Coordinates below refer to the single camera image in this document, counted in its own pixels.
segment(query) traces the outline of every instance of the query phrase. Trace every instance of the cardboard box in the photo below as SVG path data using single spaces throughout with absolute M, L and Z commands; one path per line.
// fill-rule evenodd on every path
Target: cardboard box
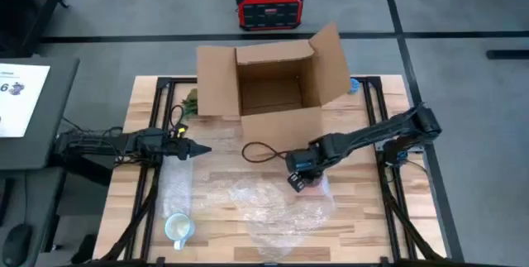
M 310 40 L 198 47 L 197 57 L 198 115 L 240 116 L 245 142 L 277 151 L 306 148 L 319 137 L 321 106 L 350 89 L 335 24 Z

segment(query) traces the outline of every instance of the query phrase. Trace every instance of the wooden tabletop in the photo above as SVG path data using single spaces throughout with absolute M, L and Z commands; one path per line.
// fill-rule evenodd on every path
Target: wooden tabletop
M 402 76 L 380 77 L 389 116 L 407 110 L 409 102 Z M 148 127 L 157 78 L 136 77 L 125 131 Z M 177 85 L 174 102 L 180 103 L 192 88 L 196 88 L 196 84 Z M 161 102 L 164 103 L 164 100 L 165 96 L 162 96 Z M 362 90 L 328 103 L 322 113 L 325 133 L 350 132 L 369 125 Z M 252 239 L 259 233 L 255 232 L 253 217 L 246 214 L 252 213 L 254 208 L 242 208 L 240 203 L 234 202 L 230 192 L 233 192 L 235 184 L 239 184 L 238 179 L 250 178 L 260 185 L 282 186 L 286 183 L 284 175 L 287 174 L 284 163 L 279 159 L 266 164 L 246 163 L 240 156 L 241 125 L 236 117 L 195 117 L 184 123 L 189 125 L 187 137 L 213 148 L 212 152 L 200 155 L 193 162 L 190 217 L 196 224 L 195 234 L 183 250 L 174 250 L 172 242 L 164 234 L 164 218 L 158 206 L 149 262 L 155 262 L 159 256 L 164 256 L 166 262 L 262 261 L 259 251 L 263 250 L 260 249 L 263 244 Z M 410 160 L 423 165 L 420 155 L 410 155 Z M 100 258 L 110 249 L 130 221 L 139 171 L 139 166 L 131 164 L 114 171 L 94 258 Z M 373 263 L 378 262 L 380 256 L 391 257 L 374 148 L 367 146 L 356 150 L 349 158 L 328 169 L 326 175 L 330 198 L 336 208 L 322 226 L 304 233 L 304 239 L 293 245 L 295 247 L 290 255 L 280 261 Z M 445 255 L 427 175 L 420 167 L 406 164 L 402 167 L 402 178 L 413 224 L 437 253 Z M 284 191 L 284 194 L 288 198 L 295 192 Z M 321 195 L 321 190 L 304 191 L 303 196 L 310 198 L 310 195 Z M 294 202 L 303 202 L 303 197 L 296 198 Z M 405 254 L 402 228 L 398 222 L 397 225 L 401 250 Z M 139 257 L 144 226 L 142 223 L 136 236 L 135 258 Z

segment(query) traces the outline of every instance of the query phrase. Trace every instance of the box flap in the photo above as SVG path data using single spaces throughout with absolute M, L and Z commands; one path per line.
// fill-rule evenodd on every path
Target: box flap
M 239 115 L 236 52 L 232 47 L 198 47 L 198 115 Z
M 237 64 L 259 64 L 311 57 L 314 49 L 307 40 L 285 41 L 263 45 L 237 47 Z
M 307 148 L 308 142 L 322 135 L 320 107 L 270 112 L 241 117 L 244 142 L 260 141 L 277 151 Z M 269 155 L 270 150 L 252 146 L 246 155 Z
M 323 105 L 349 91 L 349 69 L 336 24 L 325 26 L 309 43 L 315 51 L 312 66 L 320 103 Z

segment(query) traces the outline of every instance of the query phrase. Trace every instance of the white mug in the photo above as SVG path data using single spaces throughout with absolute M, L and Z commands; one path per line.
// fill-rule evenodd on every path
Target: white mug
M 175 213 L 165 221 L 165 235 L 174 241 L 176 250 L 182 250 L 185 242 L 194 232 L 195 224 L 183 213 Z

